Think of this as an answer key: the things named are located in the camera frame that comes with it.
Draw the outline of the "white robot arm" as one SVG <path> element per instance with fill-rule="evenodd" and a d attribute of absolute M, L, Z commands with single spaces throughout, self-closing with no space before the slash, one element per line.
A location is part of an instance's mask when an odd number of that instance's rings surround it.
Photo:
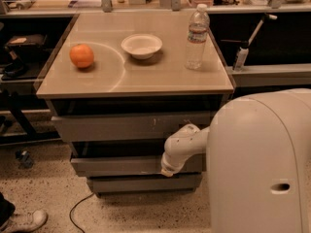
<path fill-rule="evenodd" d="M 239 97 L 209 127 L 182 127 L 164 144 L 162 175 L 198 153 L 206 156 L 212 233 L 309 233 L 310 89 Z"/>

